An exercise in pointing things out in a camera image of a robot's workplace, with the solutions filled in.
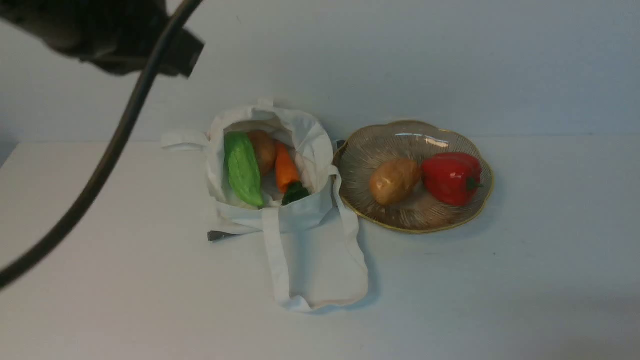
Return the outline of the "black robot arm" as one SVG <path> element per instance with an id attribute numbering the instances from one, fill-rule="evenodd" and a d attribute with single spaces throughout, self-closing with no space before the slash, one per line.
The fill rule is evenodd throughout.
<path id="1" fill-rule="evenodd" d="M 170 22 L 164 0 L 3 0 L 2 20 L 115 76 L 141 71 Z"/>

